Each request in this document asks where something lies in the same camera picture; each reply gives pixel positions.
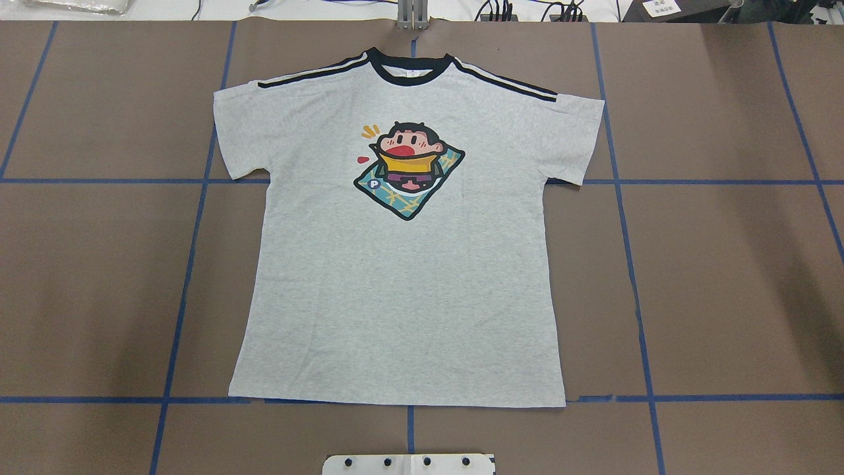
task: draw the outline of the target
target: gray t-shirt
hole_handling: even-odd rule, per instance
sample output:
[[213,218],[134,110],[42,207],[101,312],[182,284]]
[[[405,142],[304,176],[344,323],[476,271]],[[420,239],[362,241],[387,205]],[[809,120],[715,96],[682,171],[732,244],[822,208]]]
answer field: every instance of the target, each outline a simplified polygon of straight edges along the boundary
[[214,94],[232,178],[270,172],[231,396],[563,407],[542,193],[603,102],[372,48]]

